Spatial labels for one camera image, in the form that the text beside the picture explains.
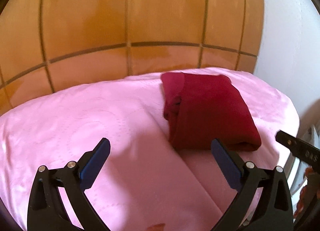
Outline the right hand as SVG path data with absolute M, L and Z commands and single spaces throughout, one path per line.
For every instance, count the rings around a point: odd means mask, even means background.
M 308 167 L 304 173 L 304 176 L 306 178 L 309 178 L 309 175 L 311 173 L 314 173 L 312 167 Z M 304 198 L 306 196 L 306 192 L 308 191 L 308 184 L 305 185 L 301 192 L 300 192 L 300 197 L 299 197 L 299 201 L 297 203 L 297 208 L 296 208 L 296 211 L 295 213 L 293 214 L 293 218 L 296 219 L 301 213 L 302 211 L 304 210 L 304 208 L 306 207 L 306 203 L 304 202 Z

